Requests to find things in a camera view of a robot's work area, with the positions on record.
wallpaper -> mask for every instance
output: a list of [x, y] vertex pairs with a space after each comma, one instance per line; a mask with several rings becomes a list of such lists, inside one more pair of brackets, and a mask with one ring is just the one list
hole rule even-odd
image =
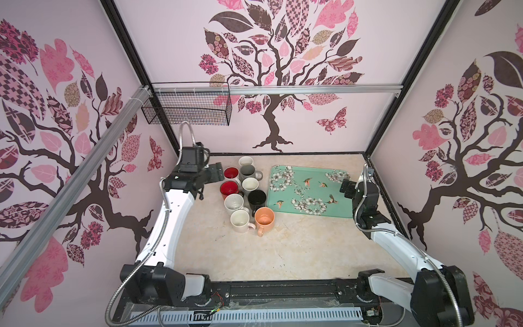
[[[97, 1], [44, 7], [44, 20], [20, 3], [0, 17], [2, 263], [139, 87]], [[80, 21], [63, 18], [72, 7]], [[81, 33], [55, 26], [82, 20], [92, 26]], [[121, 266], [151, 233], [158, 181], [173, 161], [161, 127], [138, 112], [2, 308], [2, 325], [102, 325]]]
[[475, 325], [523, 325], [522, 10], [464, 3], [373, 155], [410, 237], [466, 273]]
[[[155, 82], [352, 85], [401, 82], [442, 4], [403, 2], [409, 10], [358, 0], [154, 1], [155, 26], [147, 25], [153, 14], [143, 3], [125, 1], [119, 8]], [[402, 21], [407, 17], [409, 26]], [[392, 24], [395, 30], [386, 27]], [[227, 99], [217, 96], [207, 107]], [[235, 95], [228, 127], [195, 126], [195, 132], [212, 152], [363, 151], [390, 99]]]

mug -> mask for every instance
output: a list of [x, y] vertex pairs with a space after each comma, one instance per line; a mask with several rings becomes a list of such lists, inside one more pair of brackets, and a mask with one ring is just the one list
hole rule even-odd
[[259, 185], [258, 180], [253, 177], [246, 178], [242, 182], [243, 191], [247, 196], [249, 196], [250, 192], [256, 190]]
[[256, 229], [256, 225], [249, 222], [249, 214], [247, 211], [236, 210], [231, 215], [232, 229], [236, 233], [245, 233], [249, 228]]
[[238, 193], [238, 184], [233, 181], [227, 181], [220, 186], [220, 193], [225, 200], [227, 196]]
[[267, 200], [267, 195], [264, 191], [256, 189], [249, 193], [247, 196], [247, 201], [253, 211], [253, 217], [256, 210], [265, 206], [265, 201]]
[[256, 227], [258, 227], [258, 236], [262, 237], [264, 233], [274, 227], [274, 212], [267, 207], [261, 207], [254, 215]]
[[254, 159], [252, 159], [249, 156], [243, 156], [238, 160], [238, 164], [240, 166], [246, 166], [246, 165], [252, 165], [254, 163]]
[[249, 177], [254, 177], [260, 181], [263, 178], [263, 173], [261, 171], [257, 171], [253, 165], [242, 166], [240, 168], [240, 180], [243, 181]]
[[223, 176], [226, 181], [233, 181], [238, 184], [239, 188], [242, 188], [242, 182], [240, 181], [240, 170], [236, 167], [227, 167], [223, 171]]
[[240, 194], [231, 194], [225, 198], [223, 202], [225, 209], [229, 215], [237, 210], [245, 210], [247, 213], [251, 213], [251, 210], [243, 206], [243, 197]]

mint green tray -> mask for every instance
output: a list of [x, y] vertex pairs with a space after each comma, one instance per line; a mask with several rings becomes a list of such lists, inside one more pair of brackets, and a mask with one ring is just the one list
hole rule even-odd
[[339, 192], [343, 170], [273, 166], [270, 170], [267, 206], [275, 212], [351, 218], [352, 200]]

gray mug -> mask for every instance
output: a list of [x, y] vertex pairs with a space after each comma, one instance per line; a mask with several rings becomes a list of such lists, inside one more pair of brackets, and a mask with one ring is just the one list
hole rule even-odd
[[240, 180], [243, 182], [243, 180], [248, 177], [254, 177], [260, 181], [263, 178], [263, 173], [261, 171], [257, 171], [253, 165], [242, 166], [240, 168]]

black wire basket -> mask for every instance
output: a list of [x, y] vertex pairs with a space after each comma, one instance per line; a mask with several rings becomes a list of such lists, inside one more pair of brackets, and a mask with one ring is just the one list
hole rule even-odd
[[162, 123], [163, 110], [169, 124], [229, 125], [232, 104], [227, 82], [152, 84], [154, 95], [142, 106], [149, 124]]

